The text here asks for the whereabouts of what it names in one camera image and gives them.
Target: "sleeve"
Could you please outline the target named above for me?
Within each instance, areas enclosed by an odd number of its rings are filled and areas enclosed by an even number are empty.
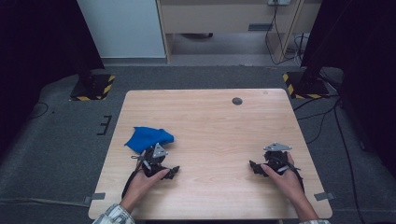
[[[331,224],[331,223],[328,220],[318,219],[318,220],[309,220],[305,222],[300,222],[299,224]]]
[[[115,203],[92,224],[134,224],[134,219],[123,207]]]

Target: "white wall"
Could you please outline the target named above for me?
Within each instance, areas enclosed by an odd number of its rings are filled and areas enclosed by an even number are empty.
[[[78,0],[102,58],[165,58],[155,0]]]

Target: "blue cloth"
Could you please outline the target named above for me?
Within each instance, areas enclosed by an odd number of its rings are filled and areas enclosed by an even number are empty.
[[[171,142],[174,142],[174,136],[164,129],[134,127],[134,134],[125,146],[140,154],[157,143],[164,145]]]

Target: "hand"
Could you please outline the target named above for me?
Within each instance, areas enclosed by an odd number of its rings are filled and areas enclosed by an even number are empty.
[[[169,169],[164,169],[151,177],[147,177],[143,170],[140,169],[134,179],[131,181],[125,196],[120,202],[120,205],[129,213],[132,213],[137,202],[139,202],[139,200],[149,191],[152,186],[154,186],[164,176],[166,176],[168,172]]]
[[[294,165],[294,160],[290,153],[288,153],[288,161],[291,165]],[[299,200],[301,197],[305,197],[297,175],[291,169],[287,169],[283,175],[278,175],[266,164],[262,164],[262,169],[271,177],[277,187],[290,200]]]
[[[288,153],[288,161],[291,165],[294,165],[294,160],[290,153]],[[271,167],[265,164],[262,164],[262,169],[271,177],[283,194],[290,199],[300,221],[318,219],[317,213],[301,188],[297,175],[291,169],[287,169],[283,175],[278,175]]]

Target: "finger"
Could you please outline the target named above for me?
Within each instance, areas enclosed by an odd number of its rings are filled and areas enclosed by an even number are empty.
[[[262,164],[262,169],[266,174],[268,174],[271,178],[277,178],[279,175],[268,165]]]
[[[164,176],[166,176],[166,174],[168,174],[169,171],[170,171],[170,169],[163,169],[160,172],[158,172],[157,174],[150,177],[150,179],[151,179],[151,181],[153,181],[153,184],[155,184],[158,181],[160,181]]]
[[[290,162],[291,165],[294,165],[294,160],[293,160],[293,158],[291,157],[290,153],[287,152],[287,154],[288,154],[288,162]]]

